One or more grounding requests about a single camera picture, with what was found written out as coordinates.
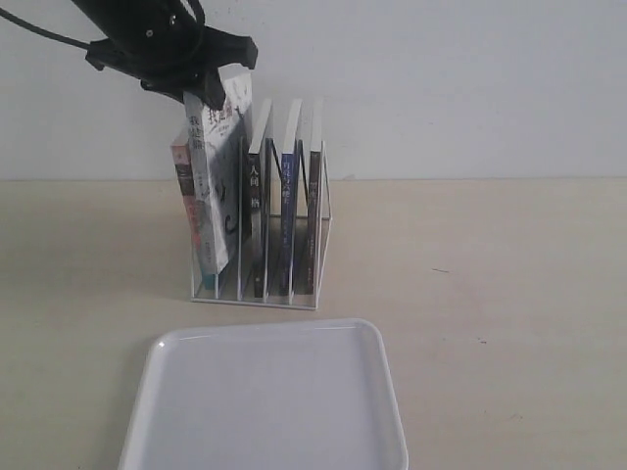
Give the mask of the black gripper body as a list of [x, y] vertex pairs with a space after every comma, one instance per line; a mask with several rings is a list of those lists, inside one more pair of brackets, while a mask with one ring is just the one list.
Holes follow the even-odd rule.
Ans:
[[76, 1], [104, 34], [85, 60], [140, 80], [147, 91], [181, 98], [194, 74], [211, 69], [201, 57], [205, 11], [198, 1]]

